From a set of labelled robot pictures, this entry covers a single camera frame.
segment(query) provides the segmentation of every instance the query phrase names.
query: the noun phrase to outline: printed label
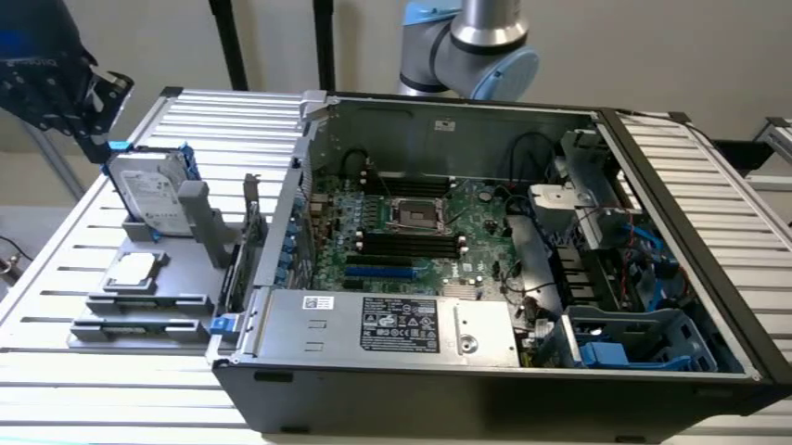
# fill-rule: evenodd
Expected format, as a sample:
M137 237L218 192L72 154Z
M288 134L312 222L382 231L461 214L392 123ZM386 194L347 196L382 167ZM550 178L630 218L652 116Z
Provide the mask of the printed label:
M439 353L437 301L362 299L360 347L386 352Z
M434 121L435 132L453 132L457 130L457 122L454 121Z
M318 311L332 311L332 304L335 304L335 297L306 296L302 299L302 309L315 309Z
M184 209L168 178L155 172L123 171L121 180L145 224L165 235L189 235Z

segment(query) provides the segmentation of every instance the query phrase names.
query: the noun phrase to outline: power supply label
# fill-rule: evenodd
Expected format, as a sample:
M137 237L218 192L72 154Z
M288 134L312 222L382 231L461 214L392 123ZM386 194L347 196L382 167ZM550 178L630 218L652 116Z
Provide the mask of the power supply label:
M439 353L437 301L362 299L360 347L383 352Z

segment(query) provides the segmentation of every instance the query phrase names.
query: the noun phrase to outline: motherboard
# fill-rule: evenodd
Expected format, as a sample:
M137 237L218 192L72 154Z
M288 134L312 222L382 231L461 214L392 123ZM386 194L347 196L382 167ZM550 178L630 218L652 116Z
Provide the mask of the motherboard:
M501 275L515 255L502 185L453 178L368 180L316 179L311 287L503 300Z

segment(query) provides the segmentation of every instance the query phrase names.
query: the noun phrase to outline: side panel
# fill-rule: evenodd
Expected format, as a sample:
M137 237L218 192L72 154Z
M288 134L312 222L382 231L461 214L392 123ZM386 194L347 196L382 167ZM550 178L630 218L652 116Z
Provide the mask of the side panel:
M250 368L214 373L262 433L658 443L754 387Z
M725 274L710 249L688 220L682 208L668 191L656 169L649 164L645 154L632 138L616 112L601 111L605 125L614 137L616 148L624 158L624 167L632 171L632 180L646 191L650 206L660 213L672 238L678 244L685 259L689 261L690 274L700 280L701 286L712 297L726 325L749 355L750 362L761 378L778 384L773 400L785 397L792 391L792 367L773 344L746 302L737 292L729 276Z

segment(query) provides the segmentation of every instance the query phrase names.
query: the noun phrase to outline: green circuit board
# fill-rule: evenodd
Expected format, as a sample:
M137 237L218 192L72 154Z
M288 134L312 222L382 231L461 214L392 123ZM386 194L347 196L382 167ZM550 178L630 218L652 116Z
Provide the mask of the green circuit board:
M494 197L493 189L482 181L470 180L461 181L442 198L387 197L364 195L356 184L342 182L336 177L319 178L314 190L327 204L311 216L318 252L311 287L327 291L502 300L493 266L497 261L505 273L515 258L511 237L503 234L503 200ZM398 225L394 208L405 201L435 205L442 214L438 218L442 228ZM360 228L383 234L462 235L467 251L458 259L413 258L414 278L356 277L362 288L350 289L344 287L350 278L346 257L358 255L355 243Z

